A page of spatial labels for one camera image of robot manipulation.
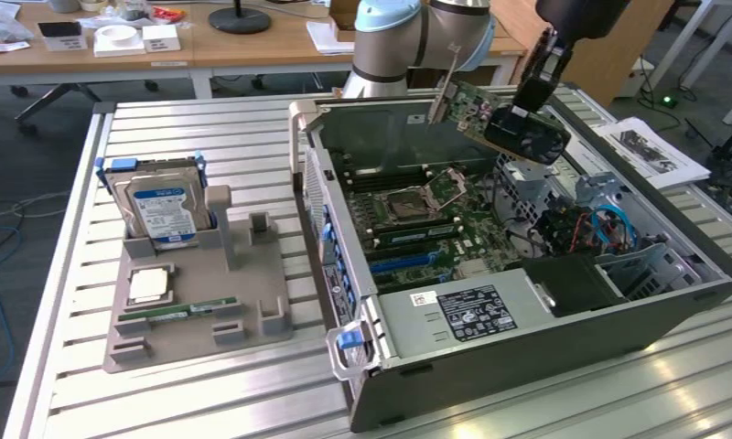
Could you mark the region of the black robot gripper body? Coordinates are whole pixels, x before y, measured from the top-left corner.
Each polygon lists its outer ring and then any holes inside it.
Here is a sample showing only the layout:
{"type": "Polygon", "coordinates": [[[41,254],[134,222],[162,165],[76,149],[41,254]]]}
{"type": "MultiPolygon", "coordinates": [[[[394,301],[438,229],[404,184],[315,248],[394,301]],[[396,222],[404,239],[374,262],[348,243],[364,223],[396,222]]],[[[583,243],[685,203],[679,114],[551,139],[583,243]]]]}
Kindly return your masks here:
{"type": "Polygon", "coordinates": [[[566,44],[609,35],[625,12],[625,0],[538,0],[537,13],[566,44]]]}

